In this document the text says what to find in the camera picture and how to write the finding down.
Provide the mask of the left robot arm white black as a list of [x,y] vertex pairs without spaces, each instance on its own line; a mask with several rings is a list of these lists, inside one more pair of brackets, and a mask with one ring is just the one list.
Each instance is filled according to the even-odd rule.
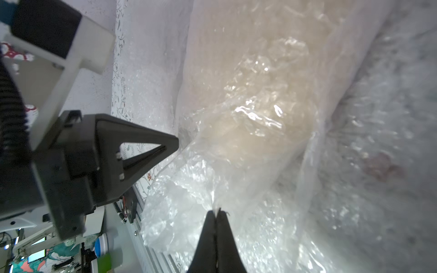
[[105,70],[114,34],[63,1],[2,1],[9,43],[48,62],[17,80],[1,55],[1,220],[46,207],[61,240],[177,151],[176,136],[108,114],[63,110],[81,69]]

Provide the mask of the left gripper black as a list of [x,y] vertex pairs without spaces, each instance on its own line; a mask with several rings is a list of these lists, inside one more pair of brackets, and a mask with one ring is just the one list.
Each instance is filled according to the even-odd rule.
[[83,234],[87,214],[117,201],[179,148],[175,135],[79,110],[65,111],[35,150],[25,128],[1,127],[1,220],[45,207],[61,240]]

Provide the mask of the yellow plate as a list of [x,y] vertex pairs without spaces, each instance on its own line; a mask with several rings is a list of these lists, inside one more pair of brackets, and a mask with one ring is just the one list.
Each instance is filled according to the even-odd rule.
[[188,267],[208,211],[227,213],[252,273],[289,273],[293,184],[393,1],[195,1],[176,120],[180,149],[146,205],[155,236]]

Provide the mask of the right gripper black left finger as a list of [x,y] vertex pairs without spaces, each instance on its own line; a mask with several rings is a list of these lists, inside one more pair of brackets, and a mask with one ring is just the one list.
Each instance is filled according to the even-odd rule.
[[217,272],[216,216],[212,210],[206,215],[193,260],[187,272]]

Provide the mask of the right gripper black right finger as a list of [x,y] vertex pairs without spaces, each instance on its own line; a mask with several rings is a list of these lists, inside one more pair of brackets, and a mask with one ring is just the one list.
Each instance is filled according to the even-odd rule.
[[218,273],[246,273],[225,211],[216,216],[216,252]]

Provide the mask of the clear bubble wrap sheet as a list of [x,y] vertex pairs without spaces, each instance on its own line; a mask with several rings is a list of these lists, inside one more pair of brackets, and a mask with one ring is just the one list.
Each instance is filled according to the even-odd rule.
[[[176,111],[194,2],[118,4],[112,112],[179,143]],[[289,273],[437,270],[437,3],[393,3],[323,122],[319,155],[305,149],[299,157],[314,173],[300,174],[292,187],[303,213]],[[178,151],[136,183],[146,197]]]

